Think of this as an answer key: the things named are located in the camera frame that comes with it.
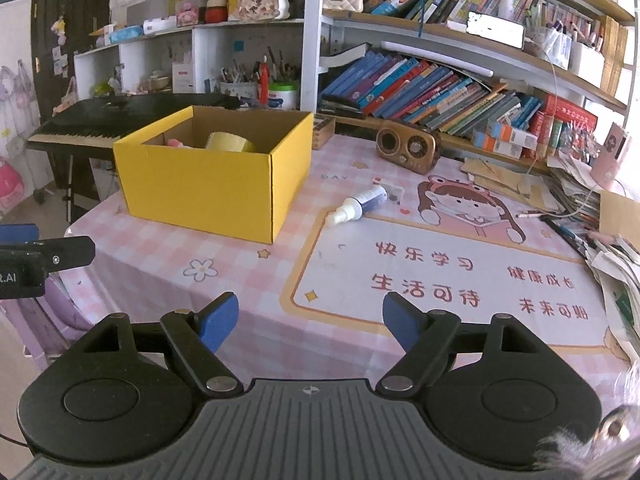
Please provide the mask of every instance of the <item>floor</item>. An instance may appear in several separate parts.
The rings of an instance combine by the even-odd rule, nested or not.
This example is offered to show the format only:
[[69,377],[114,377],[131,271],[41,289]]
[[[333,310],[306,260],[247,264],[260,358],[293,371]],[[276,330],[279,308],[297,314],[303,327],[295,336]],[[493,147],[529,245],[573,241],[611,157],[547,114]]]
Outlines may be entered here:
[[[46,194],[45,202],[38,205],[28,198],[14,208],[2,223],[34,223],[40,229],[40,238],[60,238],[67,227],[62,192]],[[20,395],[36,378],[35,364],[22,355],[22,343],[9,322],[0,315],[0,433],[22,441],[16,421]],[[0,473],[12,478],[31,460],[24,448],[0,439]]]

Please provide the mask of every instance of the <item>yellow box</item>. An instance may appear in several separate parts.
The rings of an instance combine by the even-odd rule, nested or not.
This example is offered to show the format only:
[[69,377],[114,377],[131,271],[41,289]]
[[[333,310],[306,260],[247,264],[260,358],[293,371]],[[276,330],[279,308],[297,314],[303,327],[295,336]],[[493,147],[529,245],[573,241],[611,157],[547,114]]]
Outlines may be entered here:
[[[129,213],[271,244],[308,175],[313,124],[306,112],[214,107],[156,121],[113,145]],[[211,132],[245,137],[256,152],[204,150]]]

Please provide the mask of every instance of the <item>gray ribbed surface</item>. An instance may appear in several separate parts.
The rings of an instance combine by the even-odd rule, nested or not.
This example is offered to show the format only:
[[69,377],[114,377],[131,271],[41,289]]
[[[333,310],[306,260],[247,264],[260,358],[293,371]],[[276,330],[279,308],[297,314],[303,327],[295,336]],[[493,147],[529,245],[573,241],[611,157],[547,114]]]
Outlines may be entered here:
[[39,458],[17,480],[564,478],[498,471],[456,455],[412,404],[383,400],[363,380],[258,380],[239,399],[208,402],[181,439],[151,457],[108,468]]

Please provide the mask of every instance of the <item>pink device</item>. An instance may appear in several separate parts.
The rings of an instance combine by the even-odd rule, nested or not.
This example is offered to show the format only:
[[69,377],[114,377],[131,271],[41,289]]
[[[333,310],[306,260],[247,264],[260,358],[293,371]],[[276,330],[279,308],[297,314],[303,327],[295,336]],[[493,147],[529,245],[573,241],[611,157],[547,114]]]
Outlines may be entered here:
[[628,133],[613,123],[598,158],[591,168],[591,176],[604,189],[611,191],[614,187],[622,161],[625,160],[630,145],[631,137]]

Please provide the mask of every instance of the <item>piano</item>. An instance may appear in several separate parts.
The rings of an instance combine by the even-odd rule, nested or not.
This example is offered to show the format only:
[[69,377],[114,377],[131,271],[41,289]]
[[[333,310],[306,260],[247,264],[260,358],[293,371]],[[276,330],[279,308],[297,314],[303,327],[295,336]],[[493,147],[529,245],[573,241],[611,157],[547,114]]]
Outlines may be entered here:
[[146,94],[78,101],[40,126],[27,148],[82,158],[113,160],[113,143],[189,106],[236,109],[240,101],[222,94]]

